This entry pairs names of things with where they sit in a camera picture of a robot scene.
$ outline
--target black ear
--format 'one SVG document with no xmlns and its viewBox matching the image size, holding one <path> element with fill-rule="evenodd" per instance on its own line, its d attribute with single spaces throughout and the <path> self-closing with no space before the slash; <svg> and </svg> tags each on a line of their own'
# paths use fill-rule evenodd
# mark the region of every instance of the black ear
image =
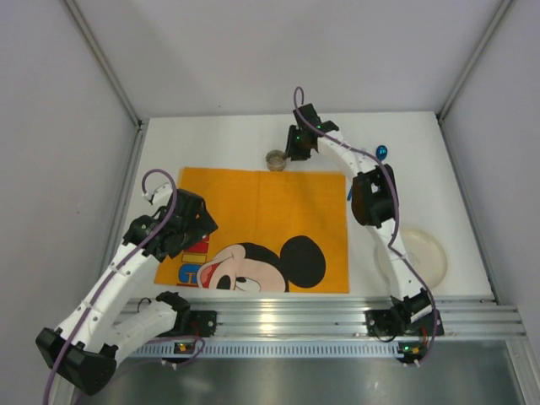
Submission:
<svg viewBox="0 0 540 405">
<path fill-rule="evenodd" d="M 281 248 L 281 273 L 292 284 L 308 289 L 324 278 L 327 262 L 321 248 L 307 236 L 295 236 Z"/>
</svg>

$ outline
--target red tongue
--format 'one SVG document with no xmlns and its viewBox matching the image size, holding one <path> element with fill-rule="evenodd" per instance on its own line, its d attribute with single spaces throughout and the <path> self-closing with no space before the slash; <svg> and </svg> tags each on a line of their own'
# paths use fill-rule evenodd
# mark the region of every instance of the red tongue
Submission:
<svg viewBox="0 0 540 405">
<path fill-rule="evenodd" d="M 207 289 L 210 286 L 210 280 L 212 280 L 213 273 L 216 271 L 216 268 L 218 268 L 220 264 L 221 262 L 214 263 L 212 266 L 207 267 L 204 270 L 202 270 L 201 284 L 203 288 Z"/>
</svg>

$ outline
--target white wall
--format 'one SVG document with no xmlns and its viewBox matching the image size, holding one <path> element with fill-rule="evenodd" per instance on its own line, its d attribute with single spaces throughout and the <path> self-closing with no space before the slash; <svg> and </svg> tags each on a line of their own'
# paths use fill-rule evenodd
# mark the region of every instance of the white wall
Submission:
<svg viewBox="0 0 540 405">
<path fill-rule="evenodd" d="M 144 117 L 436 111 L 500 0 L 78 0 Z"/>
<path fill-rule="evenodd" d="M 516 2 L 446 124 L 495 282 L 540 359 L 538 21 L 540 2 Z"/>
<path fill-rule="evenodd" d="M 96 280 L 134 130 L 61 2 L 1 9 L 0 398 L 35 404 L 35 337 Z"/>
</svg>

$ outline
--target gray floor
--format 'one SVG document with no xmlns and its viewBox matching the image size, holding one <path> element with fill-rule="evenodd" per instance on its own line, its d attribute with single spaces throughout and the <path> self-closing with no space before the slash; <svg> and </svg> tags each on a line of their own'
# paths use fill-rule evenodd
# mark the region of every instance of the gray floor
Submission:
<svg viewBox="0 0 540 405">
<path fill-rule="evenodd" d="M 177 371 L 135 364 L 80 404 L 523 404 L 503 343 L 440 343 L 420 369 L 391 359 L 202 359 Z"/>
</svg>

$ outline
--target wall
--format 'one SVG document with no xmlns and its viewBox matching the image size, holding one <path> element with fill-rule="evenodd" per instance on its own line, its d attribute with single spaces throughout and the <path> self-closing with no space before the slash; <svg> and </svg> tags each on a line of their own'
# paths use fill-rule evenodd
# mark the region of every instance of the wall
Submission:
<svg viewBox="0 0 540 405">
<path fill-rule="evenodd" d="M 503 22 L 446 120 L 504 301 L 516 303 L 540 359 L 540 3 Z"/>
<path fill-rule="evenodd" d="M 134 130 L 61 2 L 3 2 L 0 50 L 0 397 L 34 404 L 35 337 L 97 278 Z"/>
<path fill-rule="evenodd" d="M 436 111 L 500 0 L 78 0 L 144 117 Z"/>
</svg>

